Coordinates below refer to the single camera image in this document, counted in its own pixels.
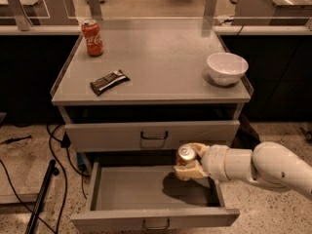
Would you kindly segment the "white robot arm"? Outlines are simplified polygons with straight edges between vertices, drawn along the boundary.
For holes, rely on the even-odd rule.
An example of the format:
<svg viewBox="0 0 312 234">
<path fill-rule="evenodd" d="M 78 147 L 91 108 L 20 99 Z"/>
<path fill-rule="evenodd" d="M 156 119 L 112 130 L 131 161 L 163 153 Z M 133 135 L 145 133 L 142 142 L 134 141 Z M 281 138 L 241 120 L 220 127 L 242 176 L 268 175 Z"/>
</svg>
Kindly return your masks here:
<svg viewBox="0 0 312 234">
<path fill-rule="evenodd" d="M 267 190 L 294 190 L 312 199 L 312 167 L 285 146 L 270 141 L 254 150 L 184 144 L 176 154 L 175 175 L 182 180 L 241 180 Z"/>
</svg>

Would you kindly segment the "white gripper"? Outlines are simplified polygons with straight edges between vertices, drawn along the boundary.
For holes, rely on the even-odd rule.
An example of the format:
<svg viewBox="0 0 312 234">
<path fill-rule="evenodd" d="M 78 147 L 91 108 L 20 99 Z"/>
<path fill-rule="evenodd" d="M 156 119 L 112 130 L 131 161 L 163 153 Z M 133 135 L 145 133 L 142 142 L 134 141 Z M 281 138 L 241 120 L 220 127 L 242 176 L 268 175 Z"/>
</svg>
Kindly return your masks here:
<svg viewBox="0 0 312 234">
<path fill-rule="evenodd" d="M 180 180 L 201 179 L 209 176 L 213 180 L 228 180 L 225 171 L 225 160 L 228 147 L 226 145 L 207 146 L 199 142 L 191 142 L 190 146 L 201 158 L 202 169 L 175 167 L 175 175 Z"/>
</svg>

